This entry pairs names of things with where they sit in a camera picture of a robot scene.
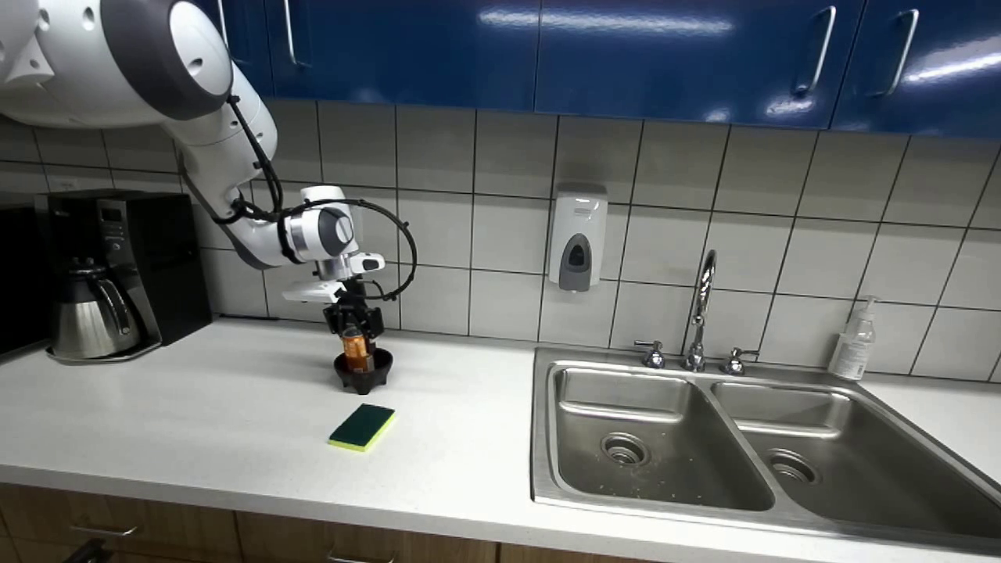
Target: coffee carafe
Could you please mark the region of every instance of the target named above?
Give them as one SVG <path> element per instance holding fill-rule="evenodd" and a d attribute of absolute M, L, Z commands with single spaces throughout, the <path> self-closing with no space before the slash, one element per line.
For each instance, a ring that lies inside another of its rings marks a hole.
<path fill-rule="evenodd" d="M 72 264 L 60 279 L 50 354 L 60 363 L 111 359 L 140 346 L 140 326 L 109 274 Z"/>

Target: lower cabinet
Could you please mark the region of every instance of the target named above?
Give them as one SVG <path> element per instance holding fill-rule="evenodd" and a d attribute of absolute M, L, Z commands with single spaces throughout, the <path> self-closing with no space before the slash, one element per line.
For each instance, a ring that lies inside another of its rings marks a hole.
<path fill-rule="evenodd" d="M 0 489 L 0 514 L 23 563 L 62 563 L 102 539 L 114 563 L 238 563 L 230 514 L 125 497 Z"/>
<path fill-rule="evenodd" d="M 496 545 L 238 514 L 244 563 L 494 563 Z"/>
<path fill-rule="evenodd" d="M 632 560 L 499 545 L 499 563 L 632 563 Z"/>

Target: faucet handle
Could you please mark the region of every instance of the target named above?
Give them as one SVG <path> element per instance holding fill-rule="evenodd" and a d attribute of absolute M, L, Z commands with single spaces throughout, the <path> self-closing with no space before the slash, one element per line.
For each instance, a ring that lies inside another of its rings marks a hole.
<path fill-rule="evenodd" d="M 733 349 L 723 372 L 740 376 L 740 372 L 746 372 L 746 363 L 757 363 L 757 358 L 760 358 L 760 350 Z"/>
<path fill-rule="evenodd" d="M 634 350 L 640 350 L 640 363 L 650 371 L 664 371 L 665 365 L 665 354 L 664 354 L 664 341 L 632 341 Z"/>

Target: sink drain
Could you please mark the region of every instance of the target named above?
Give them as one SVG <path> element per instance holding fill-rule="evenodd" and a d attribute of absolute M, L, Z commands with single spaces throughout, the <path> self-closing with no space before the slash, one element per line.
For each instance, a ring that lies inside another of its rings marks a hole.
<path fill-rule="evenodd" d="M 650 455 L 639 434 L 630 433 L 610 433 L 603 437 L 603 456 L 619 468 L 640 468 Z"/>
<path fill-rule="evenodd" d="M 769 468 L 778 478 L 789 483 L 815 483 L 815 473 L 806 468 L 806 461 L 798 452 L 771 452 Z"/>

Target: backsplash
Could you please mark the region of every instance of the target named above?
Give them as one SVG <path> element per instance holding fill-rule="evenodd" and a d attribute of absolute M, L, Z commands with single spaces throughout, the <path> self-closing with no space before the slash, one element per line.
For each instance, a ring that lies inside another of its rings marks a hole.
<path fill-rule="evenodd" d="M 695 269 L 714 248 L 714 358 L 760 349 L 765 363 L 822 365 L 850 303 L 875 294 L 873 372 L 1001 381 L 997 145 L 304 100 L 273 111 L 292 187 L 334 181 L 414 226 L 419 275 L 386 306 L 393 328 L 577 349 L 658 337 L 677 350 Z M 603 186 L 614 204 L 603 283 L 588 294 L 544 283 L 562 181 Z M 105 186 L 181 192 L 169 139 L 0 121 L 4 198 Z M 216 312 L 318 324 L 315 306 L 279 297 L 308 269 L 254 274 L 197 220 Z M 378 215 L 356 220 L 393 288 L 406 248 Z"/>

